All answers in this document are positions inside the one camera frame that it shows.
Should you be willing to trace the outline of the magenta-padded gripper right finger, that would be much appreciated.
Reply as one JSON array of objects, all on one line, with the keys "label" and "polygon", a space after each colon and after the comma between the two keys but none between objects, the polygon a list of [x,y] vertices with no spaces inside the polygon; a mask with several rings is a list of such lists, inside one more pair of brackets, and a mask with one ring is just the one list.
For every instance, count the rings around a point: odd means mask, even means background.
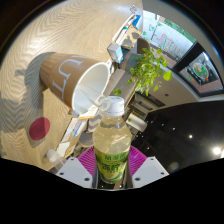
[{"label": "magenta-padded gripper right finger", "polygon": [[169,175],[155,156],[147,157],[135,147],[130,148],[128,169],[133,188],[143,187]]}]

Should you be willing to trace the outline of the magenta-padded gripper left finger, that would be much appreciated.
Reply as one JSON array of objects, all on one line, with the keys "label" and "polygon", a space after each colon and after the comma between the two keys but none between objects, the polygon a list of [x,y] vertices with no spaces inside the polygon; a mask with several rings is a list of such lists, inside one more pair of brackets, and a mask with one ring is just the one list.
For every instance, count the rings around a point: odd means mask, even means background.
[{"label": "magenta-padded gripper left finger", "polygon": [[94,148],[91,147],[78,157],[70,157],[56,173],[57,176],[84,188],[93,185],[96,169]]}]

